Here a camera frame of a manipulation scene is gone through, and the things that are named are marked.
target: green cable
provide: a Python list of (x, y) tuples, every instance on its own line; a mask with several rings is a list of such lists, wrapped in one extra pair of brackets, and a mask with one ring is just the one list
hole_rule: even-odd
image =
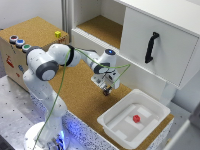
[[(104, 66), (104, 65), (101, 65), (101, 64), (97, 63), (96, 61), (94, 61), (92, 58), (90, 58), (88, 55), (86, 55), (84, 52), (80, 51), (79, 49), (75, 49), (75, 50), (79, 51), (80, 53), (82, 53), (83, 55), (85, 55), (87, 58), (89, 58), (92, 62), (94, 62), (94, 63), (96, 63), (97, 65), (102, 66), (102, 67), (104, 67), (104, 68), (114, 68), (114, 69), (117, 69), (117, 68), (126, 67), (126, 69), (125, 69), (125, 70), (119, 75), (119, 77), (114, 81), (114, 83), (111, 85), (111, 87), (113, 87), (113, 85), (117, 82), (117, 80), (118, 80), (118, 79), (126, 72), (126, 70), (131, 66), (130, 64), (128, 64), (128, 65), (123, 65), (123, 66), (117, 66), (117, 67)], [(50, 118), (50, 116), (51, 116), (51, 114), (52, 114), (52, 112), (53, 112), (53, 109), (54, 109), (54, 107), (55, 107), (56, 101), (57, 101), (58, 96), (59, 96), (59, 94), (60, 94), (60, 91), (61, 91), (61, 88), (62, 88), (62, 85), (63, 85), (63, 81), (64, 81), (64, 76), (65, 76), (66, 62), (67, 62), (67, 60), (68, 60), (68, 56), (69, 56), (70, 51), (71, 51), (71, 49), (69, 50), (69, 52), (67, 53), (67, 56), (66, 56), (66, 58), (65, 58), (65, 65), (64, 65), (64, 70), (63, 70), (63, 76), (62, 76), (62, 80), (61, 80), (61, 84), (60, 84), (60, 87), (59, 87), (57, 96), (56, 96), (55, 101), (54, 101), (54, 103), (53, 103), (52, 109), (51, 109), (51, 111), (50, 111), (50, 113), (49, 113), (49, 116), (47, 117), (47, 119), (46, 119), (44, 125), (42, 126), (42, 128), (41, 128), (41, 130), (40, 130), (40, 132), (39, 132), (39, 135), (38, 135), (38, 137), (37, 137), (37, 139), (36, 139), (36, 142), (35, 142), (35, 145), (34, 145), (34, 147), (33, 147), (33, 150), (35, 149), (35, 146), (36, 146), (36, 144), (37, 144), (37, 142), (38, 142), (38, 140), (39, 140), (39, 137), (40, 137), (40, 135), (41, 135), (41, 133), (42, 133), (42, 131), (43, 131), (43, 129), (44, 129), (44, 126), (47, 124), (47, 122), (48, 122), (48, 120), (49, 120), (49, 118)]]

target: brown box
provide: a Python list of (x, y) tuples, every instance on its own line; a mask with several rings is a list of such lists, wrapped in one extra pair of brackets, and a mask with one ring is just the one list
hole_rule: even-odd
[[(56, 31), (61, 32), (60, 38), (55, 36)], [(0, 51), (6, 74), (25, 90), (27, 88), (22, 77), (28, 69), (26, 54), (9, 43), (9, 38), (12, 35), (17, 35), (19, 39), (25, 40), (26, 44), (39, 46), (45, 51), (54, 43), (69, 44), (69, 35), (66, 32), (40, 17), (35, 17), (0, 31)]]

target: cabinet handle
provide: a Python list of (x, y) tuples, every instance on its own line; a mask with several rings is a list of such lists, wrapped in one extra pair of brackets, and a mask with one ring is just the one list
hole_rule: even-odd
[(154, 40), (158, 37), (159, 37), (159, 34), (156, 33), (156, 32), (153, 32), (153, 36), (149, 40), (147, 53), (146, 53), (146, 56), (145, 56), (145, 63), (146, 64), (153, 60), (153, 57), (151, 57), (151, 53), (152, 53), (152, 49), (153, 49), (153, 45), (154, 45)]

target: white drawer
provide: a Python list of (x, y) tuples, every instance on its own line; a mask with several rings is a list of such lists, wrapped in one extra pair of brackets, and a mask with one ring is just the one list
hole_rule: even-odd
[[(159, 37), (154, 40), (151, 54), (153, 60), (145, 63), (153, 32), (158, 33)], [(126, 8), (119, 53), (179, 86), (197, 41), (196, 36)]]

